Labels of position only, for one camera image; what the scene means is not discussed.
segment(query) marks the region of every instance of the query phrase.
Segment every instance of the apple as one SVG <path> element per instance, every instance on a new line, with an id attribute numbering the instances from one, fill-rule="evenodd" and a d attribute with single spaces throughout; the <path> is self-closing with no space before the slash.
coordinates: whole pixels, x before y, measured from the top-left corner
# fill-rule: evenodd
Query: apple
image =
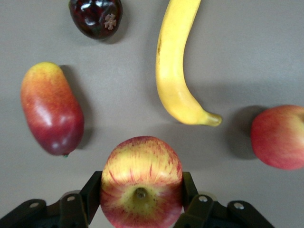
<path id="1" fill-rule="evenodd" d="M 167 228 L 181 214 L 181 162 L 158 138 L 139 136 L 116 146 L 101 183 L 101 209 L 116 228 Z"/>
<path id="2" fill-rule="evenodd" d="M 284 170 L 304 167 L 304 107 L 281 105 L 257 115 L 251 144 L 265 164 Z"/>

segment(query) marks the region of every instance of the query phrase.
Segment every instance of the artificial fruit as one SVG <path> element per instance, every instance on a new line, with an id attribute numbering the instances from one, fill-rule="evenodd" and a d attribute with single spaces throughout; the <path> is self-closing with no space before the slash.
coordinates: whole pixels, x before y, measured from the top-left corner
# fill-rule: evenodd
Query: artificial fruit
<path id="1" fill-rule="evenodd" d="M 78 146 L 84 115 L 59 66 L 32 66 L 23 78 L 20 98 L 29 129 L 44 150 L 68 155 Z"/>
<path id="2" fill-rule="evenodd" d="M 70 0 L 68 6 L 77 28 L 93 39 L 112 36 L 123 15 L 120 0 Z"/>
<path id="3" fill-rule="evenodd" d="M 181 213 L 181 162 L 158 138 L 134 137 L 117 145 L 101 183 L 100 205 L 116 228 L 167 228 Z"/>
<path id="4" fill-rule="evenodd" d="M 187 88 L 183 58 L 200 0 L 170 0 L 159 33 L 156 51 L 156 85 L 167 112 L 183 124 L 217 126 L 222 118 L 205 111 Z"/>
<path id="5" fill-rule="evenodd" d="M 304 107 L 266 109 L 252 122 L 251 144 L 265 164 L 284 170 L 304 167 Z"/>

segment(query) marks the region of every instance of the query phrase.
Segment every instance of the red mango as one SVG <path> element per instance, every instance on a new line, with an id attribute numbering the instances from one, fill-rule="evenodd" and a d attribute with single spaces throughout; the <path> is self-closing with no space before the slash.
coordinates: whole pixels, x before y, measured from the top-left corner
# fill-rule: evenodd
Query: red mango
<path id="1" fill-rule="evenodd" d="M 68 155 L 84 133 L 84 115 L 59 66 L 41 62 L 25 74 L 21 105 L 30 131 L 52 155 Z"/>

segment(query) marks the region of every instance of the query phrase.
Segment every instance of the yellow banana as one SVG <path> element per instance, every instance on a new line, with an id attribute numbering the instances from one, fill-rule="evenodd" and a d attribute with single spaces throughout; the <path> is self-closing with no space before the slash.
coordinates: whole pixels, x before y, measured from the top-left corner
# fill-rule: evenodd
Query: yellow banana
<path id="1" fill-rule="evenodd" d="M 217 126 L 222 118 L 206 112 L 187 88 L 183 58 L 186 41 L 201 0 L 170 0 L 157 43 L 156 85 L 169 114 L 183 124 Z"/>

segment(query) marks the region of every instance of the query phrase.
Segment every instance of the banana stem end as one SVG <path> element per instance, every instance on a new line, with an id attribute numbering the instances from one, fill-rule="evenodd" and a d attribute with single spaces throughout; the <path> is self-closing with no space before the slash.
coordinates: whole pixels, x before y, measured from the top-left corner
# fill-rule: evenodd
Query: banana stem end
<path id="1" fill-rule="evenodd" d="M 204 118 L 201 124 L 216 127 L 222 122 L 222 117 L 218 114 L 207 113 L 207 119 Z"/>

